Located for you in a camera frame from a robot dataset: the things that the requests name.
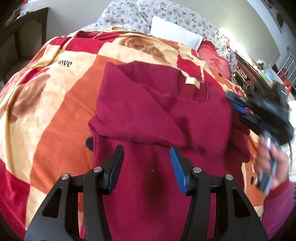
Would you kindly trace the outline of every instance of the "orange blanket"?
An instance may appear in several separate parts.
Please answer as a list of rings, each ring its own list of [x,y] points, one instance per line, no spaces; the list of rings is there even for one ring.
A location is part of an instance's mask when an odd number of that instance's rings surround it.
[[[221,89],[245,96],[195,51],[176,42],[117,27],[51,39],[0,95],[0,212],[21,238],[63,173],[75,176],[92,168],[93,153],[85,141],[91,136],[88,121],[95,114],[105,64],[132,61],[180,69],[186,83],[197,88],[209,74]],[[196,66],[200,76],[186,72],[188,63]],[[255,188],[253,169],[257,145],[257,136],[251,133],[251,160],[243,164],[242,173],[244,191],[261,213],[264,196]],[[82,216],[80,203],[80,221]]]

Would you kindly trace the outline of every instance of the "sleeve cuff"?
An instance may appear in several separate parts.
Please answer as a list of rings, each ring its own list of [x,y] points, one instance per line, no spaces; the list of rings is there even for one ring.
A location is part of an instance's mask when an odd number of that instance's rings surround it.
[[[273,198],[279,196],[288,186],[289,186],[290,180],[289,177],[282,183],[280,184],[277,188],[274,190],[271,190],[269,192],[268,197]]]

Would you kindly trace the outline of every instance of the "human hand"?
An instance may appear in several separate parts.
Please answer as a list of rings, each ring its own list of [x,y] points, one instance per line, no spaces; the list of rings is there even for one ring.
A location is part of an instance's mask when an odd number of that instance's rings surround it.
[[[259,175],[262,172],[270,172],[270,153],[265,145],[265,139],[260,137],[259,148],[257,151],[257,157],[255,159],[256,165],[254,167],[256,173]],[[276,148],[274,144],[271,146],[271,155],[278,162],[278,168],[275,176],[273,177],[271,190],[277,188],[288,178],[289,173],[289,158],[280,148]]]

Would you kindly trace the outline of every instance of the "floral pillowcase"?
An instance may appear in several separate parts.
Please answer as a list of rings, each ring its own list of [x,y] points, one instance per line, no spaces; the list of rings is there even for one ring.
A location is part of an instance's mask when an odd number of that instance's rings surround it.
[[[150,26],[138,11],[136,1],[112,1],[100,16],[96,26],[102,26],[102,29],[117,26],[147,35],[150,32]]]

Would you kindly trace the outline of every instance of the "maroon sweater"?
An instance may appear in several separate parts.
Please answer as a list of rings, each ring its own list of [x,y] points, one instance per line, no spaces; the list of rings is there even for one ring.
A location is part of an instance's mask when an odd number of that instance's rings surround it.
[[[125,149],[116,189],[104,196],[114,241],[180,240],[191,198],[178,189],[169,157],[173,145],[194,166],[220,177],[231,173],[243,188],[241,165],[250,159],[248,131],[209,78],[197,89],[168,66],[106,64],[89,127],[95,166],[118,144]],[[209,237],[214,226],[215,199]]]
[[[262,224],[271,239],[282,227],[294,207],[293,183],[287,179],[271,191],[264,201]]]

